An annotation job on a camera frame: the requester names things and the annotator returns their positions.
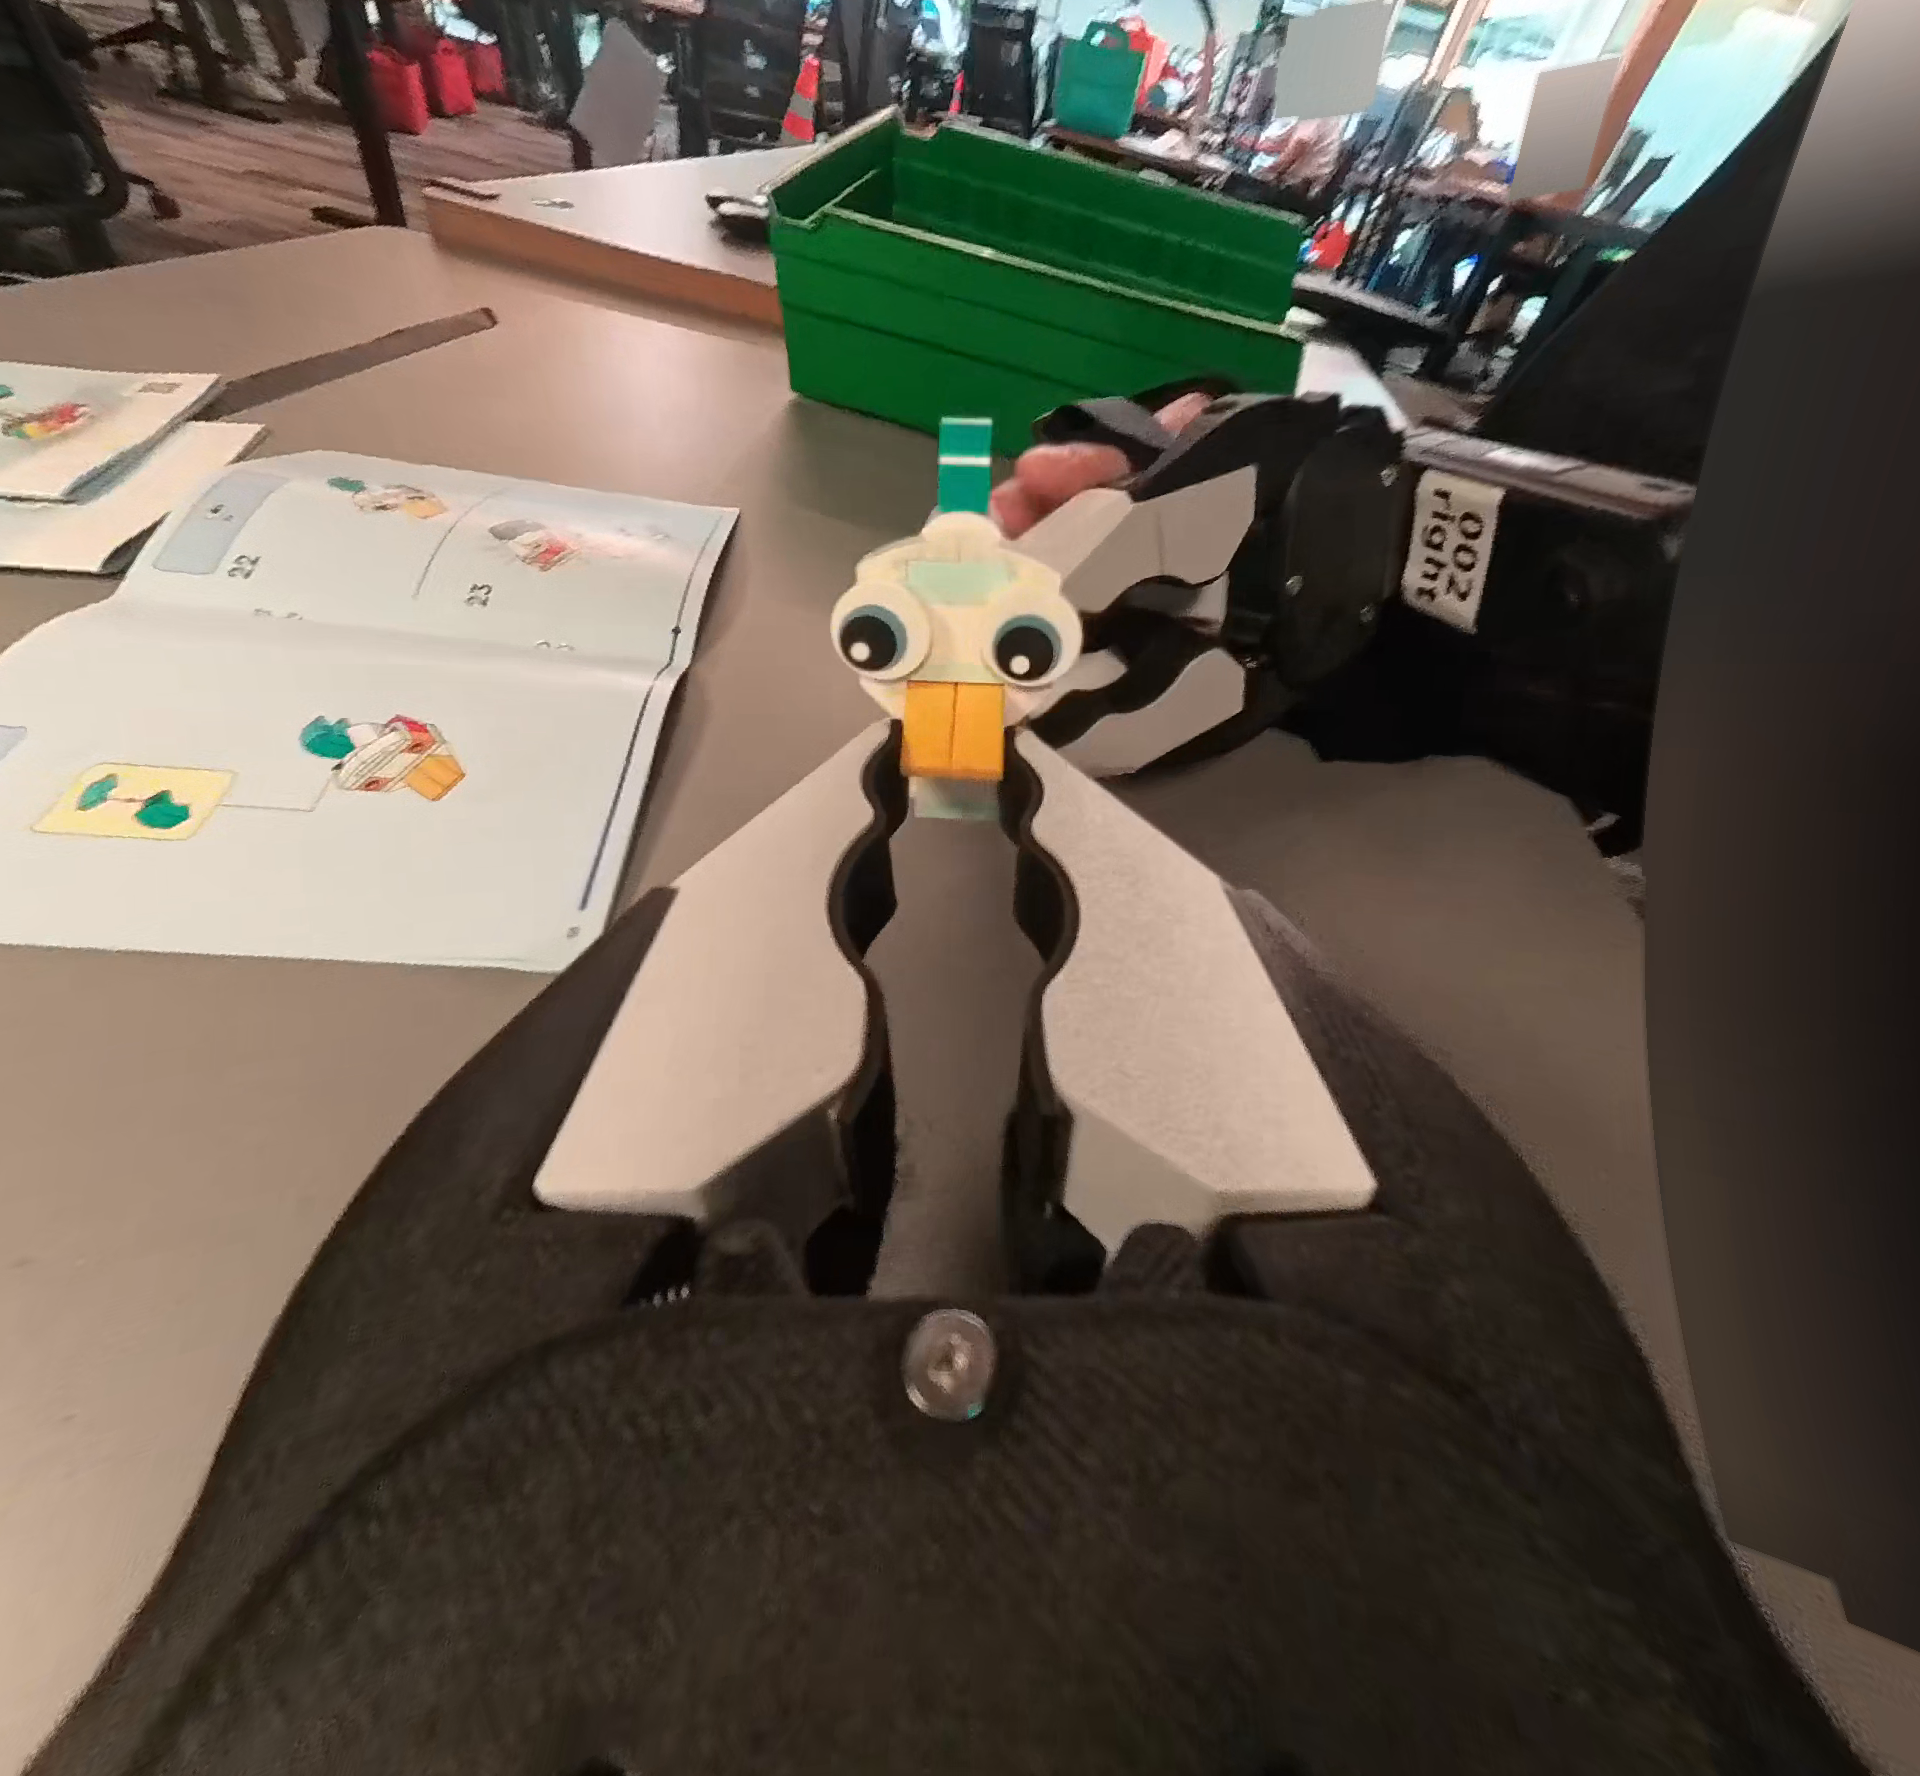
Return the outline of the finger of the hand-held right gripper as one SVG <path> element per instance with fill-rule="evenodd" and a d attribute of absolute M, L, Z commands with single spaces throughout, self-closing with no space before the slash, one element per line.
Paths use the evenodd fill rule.
<path fill-rule="evenodd" d="M 1049 698 L 1049 749 L 1084 775 L 1222 756 L 1271 729 L 1290 687 L 1210 636 L 1141 636 L 1083 657 Z"/>
<path fill-rule="evenodd" d="M 1255 467 L 1156 498 L 1086 489 L 1036 524 L 1036 561 L 1059 578 L 1084 618 L 1136 609 L 1215 635 L 1257 508 Z"/>

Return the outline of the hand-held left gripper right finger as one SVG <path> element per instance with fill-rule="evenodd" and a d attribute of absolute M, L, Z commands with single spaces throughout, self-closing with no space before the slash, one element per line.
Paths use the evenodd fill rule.
<path fill-rule="evenodd" d="M 1015 1287 L 1088 1290 L 1139 1231 L 1370 1210 L 1375 1170 L 1223 882 L 1029 733 L 1003 834 L 1039 960 L 1003 1127 Z"/>

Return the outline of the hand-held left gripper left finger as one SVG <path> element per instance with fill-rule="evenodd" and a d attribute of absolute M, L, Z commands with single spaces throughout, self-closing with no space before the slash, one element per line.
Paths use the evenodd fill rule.
<path fill-rule="evenodd" d="M 866 1294 L 897 1186 L 869 949 L 897 914 L 900 735 L 867 730 L 643 908 L 657 928 L 535 1172 L 545 1208 L 776 1231 Z"/>

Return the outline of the lego bird figure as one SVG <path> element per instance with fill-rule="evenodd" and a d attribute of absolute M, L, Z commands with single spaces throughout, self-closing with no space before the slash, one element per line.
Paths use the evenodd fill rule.
<path fill-rule="evenodd" d="M 940 427 L 937 503 L 918 533 L 863 556 L 829 632 L 898 729 L 911 812 L 991 821 L 1010 735 L 1049 707 L 1083 654 L 1062 578 L 991 515 L 988 419 Z"/>

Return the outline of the person's right hand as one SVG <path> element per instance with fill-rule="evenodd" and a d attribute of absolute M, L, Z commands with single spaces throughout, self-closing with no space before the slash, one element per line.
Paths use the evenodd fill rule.
<path fill-rule="evenodd" d="M 1217 399 L 1202 385 L 1182 396 L 1094 397 L 1043 419 L 991 495 L 991 517 L 1006 540 L 1018 540 L 1071 500 L 1091 489 L 1123 489 Z"/>

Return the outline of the green plastic bin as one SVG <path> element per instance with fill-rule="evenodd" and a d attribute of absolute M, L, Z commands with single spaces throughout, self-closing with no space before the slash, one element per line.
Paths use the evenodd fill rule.
<path fill-rule="evenodd" d="M 1005 133 L 889 110 L 765 186 L 790 391 L 933 435 L 1190 384 L 1291 396 L 1305 225 Z"/>

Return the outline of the open instruction booklet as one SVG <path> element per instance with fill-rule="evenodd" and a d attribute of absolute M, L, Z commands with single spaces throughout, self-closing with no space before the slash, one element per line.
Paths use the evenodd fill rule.
<path fill-rule="evenodd" d="M 237 462 L 4 651 L 4 944 L 564 970 L 735 524 L 359 453 Z"/>

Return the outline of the green tote bag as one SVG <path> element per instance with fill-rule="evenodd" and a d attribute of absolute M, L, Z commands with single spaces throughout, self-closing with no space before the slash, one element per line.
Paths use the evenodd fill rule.
<path fill-rule="evenodd" d="M 1146 55 L 1134 34 L 1100 19 L 1058 42 L 1047 122 L 1067 133 L 1117 142 L 1134 130 Z"/>

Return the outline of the closed instruction booklet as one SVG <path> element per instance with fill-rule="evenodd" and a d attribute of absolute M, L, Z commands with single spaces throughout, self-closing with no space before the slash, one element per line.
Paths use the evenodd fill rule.
<path fill-rule="evenodd" d="M 2 500 L 68 503 L 217 396 L 217 374 L 2 363 Z"/>
<path fill-rule="evenodd" d="M 68 502 L 2 503 L 2 571 L 116 578 L 179 506 L 208 489 L 264 439 L 264 425 L 181 422 Z"/>

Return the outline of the black office chair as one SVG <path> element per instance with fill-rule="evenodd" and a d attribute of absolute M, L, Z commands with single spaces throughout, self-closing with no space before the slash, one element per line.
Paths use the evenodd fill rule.
<path fill-rule="evenodd" d="M 94 42 L 44 0 L 2 0 L 2 284 L 116 266 L 109 223 L 141 192 L 179 206 L 112 153 L 82 70 Z"/>

